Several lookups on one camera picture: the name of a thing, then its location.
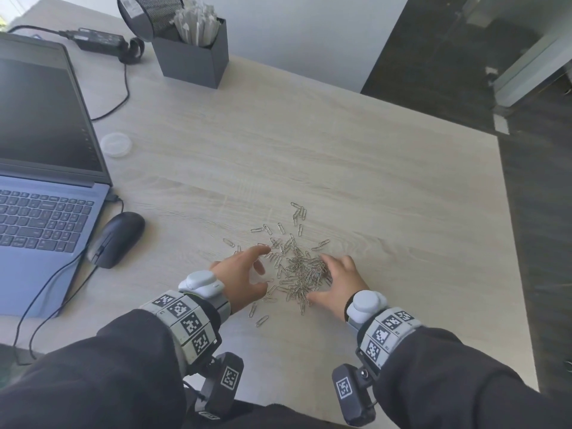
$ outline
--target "person's left hand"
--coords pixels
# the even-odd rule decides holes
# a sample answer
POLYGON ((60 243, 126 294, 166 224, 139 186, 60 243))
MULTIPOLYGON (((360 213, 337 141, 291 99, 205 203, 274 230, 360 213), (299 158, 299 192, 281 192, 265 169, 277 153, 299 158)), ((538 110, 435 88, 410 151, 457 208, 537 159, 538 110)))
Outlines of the person's left hand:
POLYGON ((261 299, 266 295, 268 283, 251 284, 248 278, 250 268, 264 274, 264 267, 258 260, 260 256, 268 254, 268 245, 254 245, 246 251, 241 251, 222 262, 214 262, 209 268, 216 278, 223 282, 223 294, 231 303, 231 312, 236 313, 248 304, 261 299))

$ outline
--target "black sleeve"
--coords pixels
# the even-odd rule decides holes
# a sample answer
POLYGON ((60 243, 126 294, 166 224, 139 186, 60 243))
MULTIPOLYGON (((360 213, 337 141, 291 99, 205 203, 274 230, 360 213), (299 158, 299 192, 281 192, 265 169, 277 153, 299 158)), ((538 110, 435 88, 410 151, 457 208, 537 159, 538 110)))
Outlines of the black sleeve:
POLYGON ((374 395, 402 429, 572 427, 564 410, 511 368, 436 328, 403 339, 383 365, 374 395))
POLYGON ((185 411, 172 334, 144 310, 47 354, 0 391, 7 429, 180 429, 185 411))

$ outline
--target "laptop screen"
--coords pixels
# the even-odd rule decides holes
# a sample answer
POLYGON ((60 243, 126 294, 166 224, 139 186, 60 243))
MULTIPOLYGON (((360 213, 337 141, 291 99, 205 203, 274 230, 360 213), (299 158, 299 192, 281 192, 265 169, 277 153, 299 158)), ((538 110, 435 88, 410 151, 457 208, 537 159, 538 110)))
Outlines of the laptop screen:
POLYGON ((0 159, 103 172, 61 48, 0 39, 0 159))

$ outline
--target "pile of paper clips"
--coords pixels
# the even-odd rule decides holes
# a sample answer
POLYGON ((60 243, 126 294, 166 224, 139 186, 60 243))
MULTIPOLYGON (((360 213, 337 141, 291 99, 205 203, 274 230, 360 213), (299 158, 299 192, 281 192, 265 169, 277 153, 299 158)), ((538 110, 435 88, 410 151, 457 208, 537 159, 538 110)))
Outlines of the pile of paper clips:
MULTIPOLYGON (((298 219, 305 221, 307 209, 294 202, 290 204, 296 208, 296 212, 292 215, 292 223, 297 227, 298 237, 302 237, 303 225, 302 223, 298 224, 298 219)), ((286 235, 286 230, 284 230, 282 223, 277 223, 277 227, 281 234, 286 235)), ((251 233, 262 231, 266 231, 269 236, 272 235, 272 230, 266 224, 263 224, 262 227, 251 229, 251 233)), ((231 247, 235 247, 235 244, 226 238, 223 239, 223 242, 231 247)), ((311 251, 320 251, 328 243, 329 239, 326 239, 314 248, 311 248, 311 251)), ((332 284, 332 277, 328 268, 319 257, 312 257, 308 251, 303 252, 298 247, 292 233, 288 234, 285 241, 281 238, 271 237, 269 245, 272 251, 264 257, 268 259, 270 263, 274 262, 273 266, 276 270, 276 278, 280 281, 268 289, 262 301, 265 303, 276 303, 278 302, 278 298, 275 292, 285 293, 286 301, 296 301, 300 306, 300 314, 304 315, 306 307, 311 307, 312 305, 306 298, 308 292, 318 290, 323 284, 327 284, 328 286, 332 284)), ((253 303, 248 315, 249 317, 254 317, 256 307, 257 303, 253 303)), ((268 315, 262 317, 256 322, 256 327, 261 326, 268 318, 268 315)))

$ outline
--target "desk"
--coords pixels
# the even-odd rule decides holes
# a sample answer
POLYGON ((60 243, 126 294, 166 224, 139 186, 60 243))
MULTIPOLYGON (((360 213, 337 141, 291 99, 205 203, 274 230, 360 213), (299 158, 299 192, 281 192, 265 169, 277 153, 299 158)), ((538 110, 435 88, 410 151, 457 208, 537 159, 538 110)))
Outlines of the desk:
MULTIPOLYGON (((19 22, 130 35, 120 19, 59 0, 41 0, 19 22)), ((92 116, 122 100, 118 61, 68 48, 92 116)), ((147 230, 43 327, 37 350, 90 337, 232 255, 223 238, 243 248, 267 243, 249 230, 266 223, 277 233, 277 222, 295 233, 294 201, 308 209, 299 245, 331 239, 325 251, 352 255, 392 305, 537 386, 496 137, 238 57, 218 90, 164 78, 151 46, 128 72, 131 101, 95 127, 100 137, 133 139, 131 154, 108 165, 147 230)), ((16 323, 0 317, 0 341, 12 342, 16 323)), ((37 324, 25 321, 22 345, 37 324)), ((342 421, 331 372, 357 360, 355 339, 332 315, 261 302, 254 318, 248 310, 231 317, 221 336, 220 352, 245 362, 238 398, 342 421)), ((386 427, 381 417, 374 425, 386 427)))

